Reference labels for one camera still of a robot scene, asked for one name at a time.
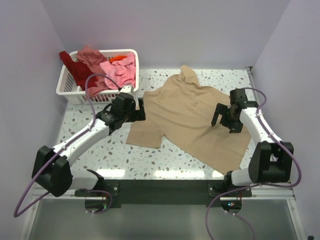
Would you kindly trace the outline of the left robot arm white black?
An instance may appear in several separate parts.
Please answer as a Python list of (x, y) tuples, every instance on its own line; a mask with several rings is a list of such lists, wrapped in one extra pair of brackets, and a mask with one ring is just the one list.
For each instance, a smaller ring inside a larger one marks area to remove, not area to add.
[(110, 136), (124, 123), (144, 121), (146, 113), (143, 98), (134, 97), (125, 92), (100, 112), (93, 113), (92, 121), (67, 141), (52, 148), (41, 147), (32, 171), (32, 179), (55, 197), (68, 190), (80, 190), (99, 196), (107, 187), (104, 178), (96, 171), (72, 171), (76, 160), (102, 139)]

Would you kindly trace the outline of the beige t shirt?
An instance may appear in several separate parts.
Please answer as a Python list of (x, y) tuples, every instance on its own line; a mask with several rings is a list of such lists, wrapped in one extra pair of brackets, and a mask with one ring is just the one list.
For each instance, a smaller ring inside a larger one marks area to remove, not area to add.
[(227, 94), (201, 86), (196, 73), (183, 65), (179, 74), (143, 95), (146, 119), (132, 123), (127, 144), (160, 148), (163, 137), (177, 147), (225, 175), (240, 168), (251, 141), (246, 128), (230, 133), (217, 123), (211, 125), (218, 103), (228, 105)]

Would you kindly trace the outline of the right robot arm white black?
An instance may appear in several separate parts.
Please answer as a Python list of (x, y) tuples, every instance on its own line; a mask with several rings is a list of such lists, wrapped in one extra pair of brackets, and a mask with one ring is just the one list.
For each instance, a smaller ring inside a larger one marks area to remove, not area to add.
[(245, 88), (229, 93), (230, 104), (218, 103), (211, 125), (220, 124), (231, 134), (241, 133), (246, 127), (255, 144), (248, 167), (229, 171), (222, 183), (214, 189), (233, 197), (241, 187), (254, 184), (280, 184), (290, 179), (294, 147), (283, 142), (267, 124), (256, 101), (247, 98)]

